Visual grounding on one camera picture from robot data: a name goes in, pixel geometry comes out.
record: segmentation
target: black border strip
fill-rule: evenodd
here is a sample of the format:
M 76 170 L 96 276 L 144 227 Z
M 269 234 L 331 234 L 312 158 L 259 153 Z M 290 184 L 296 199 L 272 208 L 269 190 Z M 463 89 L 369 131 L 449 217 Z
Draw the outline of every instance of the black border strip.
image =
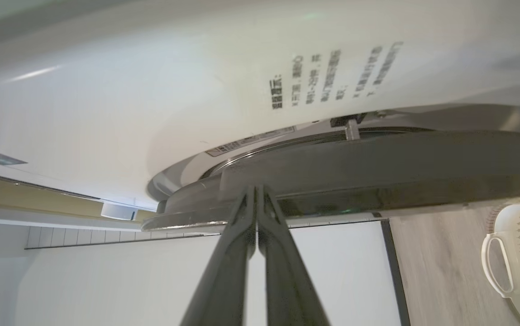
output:
M 392 239 L 391 224 L 388 220 L 383 220 L 380 222 L 380 226 L 382 228 L 382 236 L 384 237 L 386 255 L 388 256 L 388 264 L 391 268 L 392 285 L 394 285 L 395 289 L 396 305 L 399 309 L 401 326 L 410 326 L 409 309 L 406 304 L 401 269 L 399 268 L 399 261 L 396 257 L 395 242 Z

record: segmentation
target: light wood floor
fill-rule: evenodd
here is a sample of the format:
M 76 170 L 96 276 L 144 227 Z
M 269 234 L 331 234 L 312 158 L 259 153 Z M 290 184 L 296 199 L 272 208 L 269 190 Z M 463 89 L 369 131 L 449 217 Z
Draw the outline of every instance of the light wood floor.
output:
M 520 326 L 481 268 L 489 211 L 391 218 L 412 326 Z

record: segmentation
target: white tile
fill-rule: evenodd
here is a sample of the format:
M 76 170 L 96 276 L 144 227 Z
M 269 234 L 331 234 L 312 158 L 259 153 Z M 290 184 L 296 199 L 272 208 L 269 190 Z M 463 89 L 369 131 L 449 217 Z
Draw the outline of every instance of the white tile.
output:
M 131 231 L 121 231 L 121 241 L 135 241 L 135 233 Z
M 76 245 L 78 238 L 78 229 L 66 229 L 65 230 L 65 245 Z
M 167 238 L 183 238 L 183 233 L 167 233 Z
M 165 231 L 153 231 L 152 239 L 165 239 L 167 238 L 167 232 Z
M 53 227 L 43 227 L 41 229 L 41 237 L 38 240 L 38 246 L 51 246 L 52 230 Z
M 51 246 L 62 246 L 65 244 L 65 229 L 55 227 L 52 231 Z
M 148 240 L 151 239 L 151 232 L 135 232 L 135 240 Z
M 105 242 L 106 243 L 117 243 L 117 242 L 119 242 L 120 236 L 121 236 L 120 231 L 107 231 L 105 234 Z
M 26 248 L 37 248 L 39 239 L 41 239 L 41 227 L 31 226 L 29 229 L 29 239 L 26 242 Z
M 90 244 L 91 230 L 79 230 L 77 244 Z
M 105 231 L 104 230 L 91 231 L 91 243 L 92 244 L 104 244 L 105 243 Z

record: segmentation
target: basket handle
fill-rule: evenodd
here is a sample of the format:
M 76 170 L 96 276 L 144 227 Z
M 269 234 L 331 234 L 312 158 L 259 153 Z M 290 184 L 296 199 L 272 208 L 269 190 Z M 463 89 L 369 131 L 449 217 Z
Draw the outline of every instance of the basket handle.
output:
M 500 247 L 501 247 L 501 253 L 503 254 L 503 260 L 506 264 L 507 268 L 507 276 L 510 279 L 510 288 L 508 290 L 504 290 L 500 285 L 499 282 L 495 279 L 495 276 L 493 275 L 493 272 L 491 272 L 491 263 L 489 260 L 489 250 L 491 248 L 491 243 L 493 243 L 493 240 L 499 241 Z M 490 233 L 488 234 L 485 239 L 483 240 L 483 246 L 481 247 L 481 265 L 483 265 L 483 272 L 485 272 L 485 276 L 487 277 L 487 280 L 489 283 L 491 283 L 491 286 L 497 291 L 501 297 L 508 298 L 513 293 L 515 287 L 514 287 L 514 278 L 513 274 L 511 272 L 509 259 L 507 258 L 507 251 L 506 251 L 506 245 L 503 242 L 503 239 L 499 237 L 496 233 Z

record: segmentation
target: washing machine door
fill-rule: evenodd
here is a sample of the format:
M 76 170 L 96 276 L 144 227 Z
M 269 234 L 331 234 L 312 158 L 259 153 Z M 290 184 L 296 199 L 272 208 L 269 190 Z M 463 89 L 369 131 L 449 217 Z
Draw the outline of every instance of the washing machine door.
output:
M 143 209 L 157 173 L 223 144 L 442 103 L 520 106 L 520 2 L 67 1 L 0 21 L 0 176 Z

